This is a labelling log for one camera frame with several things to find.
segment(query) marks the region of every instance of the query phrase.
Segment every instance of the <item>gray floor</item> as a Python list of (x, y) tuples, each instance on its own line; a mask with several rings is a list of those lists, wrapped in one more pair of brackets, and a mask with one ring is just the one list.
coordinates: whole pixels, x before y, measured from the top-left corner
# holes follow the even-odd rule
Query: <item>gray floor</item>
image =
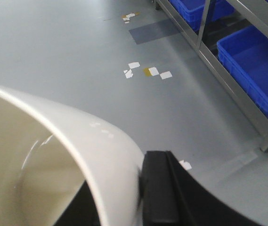
[[(213, 194), (268, 225), (260, 135), (180, 34), (137, 45), (129, 33), (166, 18), (149, 0), (0, 1), (0, 85), (101, 117), (143, 152), (172, 150)], [(146, 77), (153, 66), (173, 77)]]

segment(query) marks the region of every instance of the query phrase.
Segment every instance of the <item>metal shelf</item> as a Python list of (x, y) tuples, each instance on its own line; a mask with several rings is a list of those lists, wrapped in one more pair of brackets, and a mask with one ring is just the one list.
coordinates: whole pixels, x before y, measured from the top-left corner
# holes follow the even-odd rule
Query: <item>metal shelf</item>
[[(251, 24), (255, 25), (268, 37), (268, 3), (265, 0), (227, 1)], [(266, 152), (268, 151), (268, 119), (203, 43), (206, 20), (210, 14), (210, 10), (213, 10), (211, 6), (214, 2), (215, 0), (206, 0), (205, 2), (202, 23), (198, 35), (190, 28), (168, 0), (157, 0), (156, 4), (159, 4), (165, 13), (172, 19), (188, 43), (205, 62), (257, 131), (264, 137), (260, 148), (262, 151)]]
[(240, 14), (268, 37), (268, 2), (265, 0), (227, 0)]

